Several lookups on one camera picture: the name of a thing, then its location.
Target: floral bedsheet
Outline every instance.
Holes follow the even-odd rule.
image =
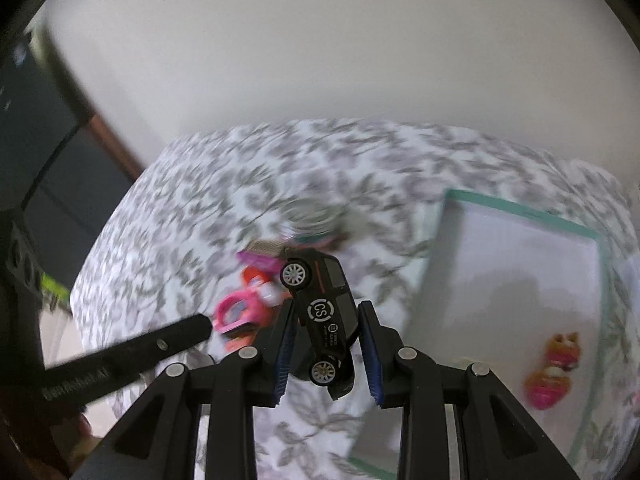
[[[350,241],[337,256],[354,295],[373,300],[381,322],[402,333],[436,228],[424,219],[452,187],[593,228],[614,261],[638,248],[622,188],[609,173],[472,130],[305,120],[199,133],[174,141],[143,173],[85,261],[71,294],[84,347],[211,314],[239,285],[236,251],[252,237],[273,236],[279,206],[303,196],[348,208]],[[585,480],[612,478],[639,425],[638,331],[613,271],[611,280],[606,374],[574,463]],[[204,353],[224,355],[217,335],[198,350],[178,359],[194,367],[206,362]],[[290,377],[276,409],[255,410],[261,479],[362,475],[345,459],[371,406],[359,351],[356,344],[354,390],[340,401]],[[110,398],[116,416],[143,388],[141,381]],[[197,462],[204,463],[202,439]]]

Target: car window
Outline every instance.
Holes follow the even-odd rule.
[[[351,294],[341,294],[335,298],[335,303],[338,304],[338,309],[340,310],[344,333],[347,337],[350,337],[358,328],[358,315],[351,299]]]
[[[329,272],[331,285],[334,288],[337,286],[344,286],[346,282],[342,273],[342,269],[340,268],[340,264],[335,260],[330,260],[329,258],[324,259],[324,264],[326,266],[326,270]]]

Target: toy car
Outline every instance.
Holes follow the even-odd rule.
[[[315,249],[285,250],[280,280],[293,297],[314,357],[309,378],[328,386],[332,397],[353,387],[351,345],[358,337],[358,313],[337,258]]]

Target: tire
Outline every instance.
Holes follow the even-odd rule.
[[[311,281],[311,271],[305,262],[291,260],[282,267],[280,281],[289,290],[300,290],[305,288]]]
[[[316,358],[309,367],[309,378],[317,386],[331,386],[338,378],[338,363],[329,356]]]

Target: white tray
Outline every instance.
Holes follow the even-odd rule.
[[[549,410],[529,409],[571,462],[600,375],[604,264],[594,231],[505,200],[449,191],[404,342],[440,364],[487,363],[529,408],[523,383],[543,367],[545,343],[555,333],[579,332],[582,358],[570,374],[571,392]],[[394,434],[396,419],[390,426],[387,417],[384,430],[368,420],[363,433]],[[372,450],[362,453],[356,444],[354,451],[364,458]]]

